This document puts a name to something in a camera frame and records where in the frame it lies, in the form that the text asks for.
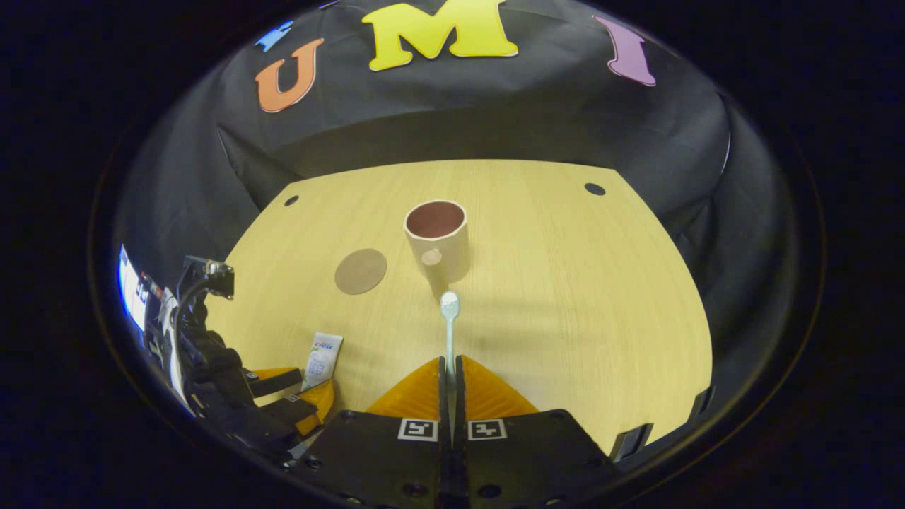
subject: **cup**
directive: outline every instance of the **cup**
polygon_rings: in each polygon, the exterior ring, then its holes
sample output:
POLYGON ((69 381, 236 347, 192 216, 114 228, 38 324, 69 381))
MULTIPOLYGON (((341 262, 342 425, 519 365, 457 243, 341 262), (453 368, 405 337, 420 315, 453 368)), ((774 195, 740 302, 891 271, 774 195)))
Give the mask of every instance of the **cup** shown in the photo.
POLYGON ((405 215, 403 230, 418 270, 425 277, 435 274, 427 273, 422 257, 434 249, 442 256, 440 270, 446 283, 455 283, 468 273, 468 215, 458 203, 432 200, 419 204, 405 215))

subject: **cup rim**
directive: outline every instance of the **cup rim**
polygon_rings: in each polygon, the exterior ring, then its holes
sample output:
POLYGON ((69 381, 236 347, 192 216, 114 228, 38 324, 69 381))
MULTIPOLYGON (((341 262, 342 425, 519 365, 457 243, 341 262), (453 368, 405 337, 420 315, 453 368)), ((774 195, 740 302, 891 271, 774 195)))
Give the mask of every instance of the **cup rim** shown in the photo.
POLYGON ((462 206, 461 204, 459 204, 459 203, 456 202, 456 201, 453 201, 453 200, 445 200, 445 199, 427 200, 427 201, 425 201, 425 202, 419 203, 418 205, 413 206, 411 209, 409 209, 409 211, 405 213, 405 217, 404 217, 403 220, 402 220, 402 228, 403 228, 403 230, 405 230, 405 233, 406 233, 407 235, 411 236, 412 238, 419 239, 419 240, 427 240, 427 241, 435 241, 435 242, 436 242, 436 241, 439 241, 439 240, 443 240, 443 239, 449 238, 449 237, 451 237, 451 236, 454 236, 454 235, 458 234, 459 232, 462 231, 463 228, 465 228, 465 225, 467 225, 467 224, 468 224, 468 211, 465 210, 465 207, 462 206), (450 233, 448 233, 448 234, 446 234, 446 235, 441 235, 441 236, 420 236, 420 235, 417 235, 417 234, 413 233, 412 230, 408 229, 408 218, 409 218, 409 216, 411 216, 412 213, 413 213, 415 210, 421 208, 422 206, 429 205, 429 204, 432 204, 432 203, 450 203, 450 204, 455 205, 456 207, 459 208, 459 210, 462 211, 462 222, 461 222, 458 226, 456 226, 456 228, 455 228, 454 230, 452 230, 452 232, 450 232, 450 233))

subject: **orange letter u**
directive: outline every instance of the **orange letter u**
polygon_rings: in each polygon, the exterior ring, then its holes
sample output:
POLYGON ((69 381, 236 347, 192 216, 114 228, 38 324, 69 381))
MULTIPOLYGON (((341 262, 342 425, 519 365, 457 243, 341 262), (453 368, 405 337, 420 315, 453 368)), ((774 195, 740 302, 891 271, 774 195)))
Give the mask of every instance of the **orange letter u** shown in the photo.
POLYGON ((323 42, 323 39, 315 39, 292 52, 292 58, 296 59, 299 66, 299 78, 295 85, 287 91, 280 91, 280 84, 277 80, 285 60, 280 59, 258 72, 254 80, 258 82, 258 102, 261 104, 262 110, 276 113, 289 108, 305 97, 305 94, 311 90, 311 85, 314 84, 316 51, 323 42))

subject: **sticker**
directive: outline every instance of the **sticker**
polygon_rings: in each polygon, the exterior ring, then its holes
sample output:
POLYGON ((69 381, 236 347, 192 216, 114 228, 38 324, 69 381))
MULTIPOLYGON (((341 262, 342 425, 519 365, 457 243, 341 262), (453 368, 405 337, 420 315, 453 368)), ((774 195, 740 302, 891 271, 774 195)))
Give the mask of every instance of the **sticker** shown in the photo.
POLYGON ((258 42, 254 45, 261 45, 264 47, 264 52, 267 53, 267 50, 271 49, 271 47, 280 41, 284 35, 289 33, 289 30, 292 30, 292 21, 287 21, 284 24, 280 25, 280 28, 274 28, 270 30, 264 37, 258 39, 258 42))
POLYGON ((297 64, 297 76, 295 84, 287 91, 281 91, 280 85, 277 83, 280 68, 286 62, 285 59, 280 59, 258 72, 254 80, 258 82, 258 102, 261 104, 262 110, 268 113, 283 111, 305 97, 314 84, 317 70, 317 49, 323 43, 322 38, 315 39, 292 52, 292 58, 296 60, 297 64))
POLYGON ((400 440, 417 442, 436 442, 439 436, 440 421, 421 418, 404 418, 399 425, 400 440))
POLYGON ((519 47, 507 39, 503 31, 499 4, 504 1, 446 0, 434 15, 409 4, 377 9, 361 18, 362 23, 374 26, 375 57, 369 64, 371 71, 383 71, 412 61, 412 52, 402 49, 400 38, 424 57, 436 58, 453 28, 456 41, 450 46, 450 53, 455 56, 511 57, 519 54, 519 47))
POLYGON ((343 258, 333 282, 343 293, 358 295, 377 286, 386 274, 386 257, 376 249, 359 249, 343 258))
POLYGON ((644 48, 642 48, 644 39, 641 35, 600 16, 594 16, 594 19, 606 27, 606 31, 610 33, 610 38, 613 40, 615 57, 607 64, 610 71, 642 85, 649 87, 656 85, 657 80, 647 69, 647 59, 644 58, 644 48))
POLYGON ((502 440, 503 438, 506 438, 506 425, 503 424, 501 418, 468 421, 469 440, 502 440))

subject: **black cloth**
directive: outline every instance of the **black cloth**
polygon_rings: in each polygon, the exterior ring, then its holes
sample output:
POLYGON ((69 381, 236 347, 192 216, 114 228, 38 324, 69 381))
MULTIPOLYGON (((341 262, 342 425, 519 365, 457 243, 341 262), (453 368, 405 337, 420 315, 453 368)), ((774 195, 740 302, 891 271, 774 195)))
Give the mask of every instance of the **black cloth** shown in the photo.
MULTIPOLYGON (((373 30, 361 18, 394 3, 299 13, 267 53, 249 41, 185 94, 139 152, 124 192, 120 231, 139 270, 172 287, 184 255, 225 259, 273 197, 303 178, 453 158, 613 168, 688 265, 717 370, 747 373, 750 356, 778 339, 798 239, 783 174, 732 100, 644 34, 656 85, 614 74, 612 40, 593 18, 605 14, 568 0, 500 4, 515 57, 453 56, 451 34, 433 61, 413 51, 410 64, 372 72, 373 30), (285 59, 288 90, 291 53, 319 37, 308 95, 263 111, 255 75, 285 59)), ((410 4, 433 14, 443 1, 410 4)))

